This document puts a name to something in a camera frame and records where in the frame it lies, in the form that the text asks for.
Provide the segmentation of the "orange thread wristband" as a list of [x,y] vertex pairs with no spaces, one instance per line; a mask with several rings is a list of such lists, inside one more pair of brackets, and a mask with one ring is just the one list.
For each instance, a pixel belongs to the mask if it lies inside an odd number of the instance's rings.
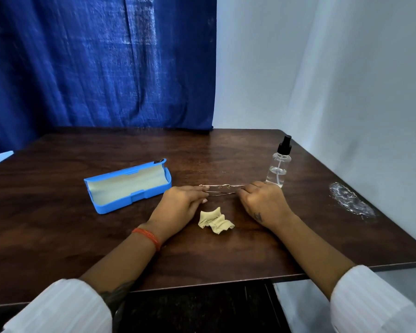
[[143,229],[143,228],[135,228],[133,229],[132,234],[143,235],[144,237],[148,238],[154,244],[156,252],[159,252],[161,250],[161,242],[150,231]]

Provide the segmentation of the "person's left hand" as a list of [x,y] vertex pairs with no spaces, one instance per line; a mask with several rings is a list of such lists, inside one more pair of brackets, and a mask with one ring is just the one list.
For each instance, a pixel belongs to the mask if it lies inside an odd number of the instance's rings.
[[194,217],[198,207],[191,203],[208,197],[207,188],[200,186],[173,186],[165,191],[144,228],[163,243],[180,232]]

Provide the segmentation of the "blue curtain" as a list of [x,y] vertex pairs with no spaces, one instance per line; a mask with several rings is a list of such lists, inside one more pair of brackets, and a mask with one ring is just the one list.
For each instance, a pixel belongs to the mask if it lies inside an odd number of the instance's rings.
[[56,127],[210,130],[217,0],[0,0],[0,153]]

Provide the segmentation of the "person's right forearm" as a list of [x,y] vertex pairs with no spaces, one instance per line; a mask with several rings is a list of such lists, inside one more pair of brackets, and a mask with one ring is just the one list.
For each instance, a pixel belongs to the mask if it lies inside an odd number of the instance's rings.
[[409,298],[353,263],[299,217],[276,218],[268,228],[329,299],[336,333],[416,333],[416,305]]

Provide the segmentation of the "crumpled beige cleaning cloth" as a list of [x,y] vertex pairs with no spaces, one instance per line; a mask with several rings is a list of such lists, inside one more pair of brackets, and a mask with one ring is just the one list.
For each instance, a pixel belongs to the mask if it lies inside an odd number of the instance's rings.
[[201,229],[210,227],[215,234],[220,234],[223,231],[233,229],[235,227],[231,221],[225,218],[225,215],[222,214],[220,207],[217,207],[211,212],[201,211],[198,226]]

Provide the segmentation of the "blue eyeglasses case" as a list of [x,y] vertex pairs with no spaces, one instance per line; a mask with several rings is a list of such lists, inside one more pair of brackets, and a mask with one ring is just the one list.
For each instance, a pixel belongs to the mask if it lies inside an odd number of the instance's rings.
[[160,194],[172,186],[166,159],[84,179],[98,214],[107,214]]

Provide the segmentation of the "person's right hand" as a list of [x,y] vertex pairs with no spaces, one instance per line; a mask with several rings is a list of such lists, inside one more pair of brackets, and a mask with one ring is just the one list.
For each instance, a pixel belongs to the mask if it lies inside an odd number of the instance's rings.
[[250,217],[273,233],[287,224],[295,214],[292,212],[283,195],[283,191],[276,184],[264,182],[268,185],[267,194],[263,201],[256,205],[243,205]]

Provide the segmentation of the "clear spray bottle black cap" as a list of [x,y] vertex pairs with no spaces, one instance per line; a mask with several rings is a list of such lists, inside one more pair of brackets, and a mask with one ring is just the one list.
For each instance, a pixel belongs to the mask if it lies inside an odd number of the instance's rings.
[[283,186],[291,162],[291,139],[290,135],[286,135],[278,145],[277,152],[272,155],[272,161],[266,174],[266,182],[276,184],[279,188]]

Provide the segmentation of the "person's left forearm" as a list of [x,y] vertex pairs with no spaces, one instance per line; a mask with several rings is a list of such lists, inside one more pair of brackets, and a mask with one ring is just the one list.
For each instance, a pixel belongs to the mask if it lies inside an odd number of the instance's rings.
[[2,333],[112,333],[114,312],[155,253],[148,238],[129,235],[81,277],[45,288]]

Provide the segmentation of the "thin metal frame eyeglasses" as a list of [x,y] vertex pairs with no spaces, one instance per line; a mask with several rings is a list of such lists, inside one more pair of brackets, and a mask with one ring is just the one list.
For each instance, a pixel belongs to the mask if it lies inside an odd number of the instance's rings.
[[211,197],[233,195],[233,194],[236,194],[238,189],[241,189],[244,187],[244,185],[230,185],[230,184],[222,184],[222,185],[200,184],[199,186],[207,188],[206,193],[208,193],[208,195]]

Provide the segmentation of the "white cloth backdrop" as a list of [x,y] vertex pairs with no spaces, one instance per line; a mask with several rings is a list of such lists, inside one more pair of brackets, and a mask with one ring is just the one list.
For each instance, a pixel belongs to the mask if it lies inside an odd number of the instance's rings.
[[215,128],[275,128],[416,239],[416,0],[217,0]]

